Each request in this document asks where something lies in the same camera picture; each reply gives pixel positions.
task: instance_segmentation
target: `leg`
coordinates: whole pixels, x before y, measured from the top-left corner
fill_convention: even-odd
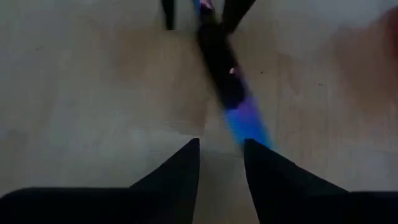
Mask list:
[[[245,141],[244,163],[261,223],[277,221],[279,216],[286,215],[284,205],[292,199],[347,193],[254,140]]]
[[[256,0],[225,0],[223,26],[227,33],[235,31],[241,19],[246,15]]]
[[[130,188],[32,188],[0,198],[12,222],[192,223],[199,178],[199,139],[192,139]]]
[[[175,0],[162,0],[162,7],[166,21],[166,29],[174,29]]]

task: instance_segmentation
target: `gray floor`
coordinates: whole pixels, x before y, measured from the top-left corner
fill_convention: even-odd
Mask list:
[[[122,187],[201,138],[195,223],[256,223],[194,41],[159,1],[0,2],[0,195]],[[276,149],[348,190],[398,190],[387,0],[258,0],[231,37]],[[222,2],[216,2],[222,8]]]

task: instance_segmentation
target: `floor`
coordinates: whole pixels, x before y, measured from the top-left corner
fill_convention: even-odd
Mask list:
[[[0,195],[129,186],[199,137],[194,223],[257,223],[177,2],[173,32],[158,0],[0,2]],[[262,0],[231,36],[276,150],[348,190],[398,190],[396,5]]]

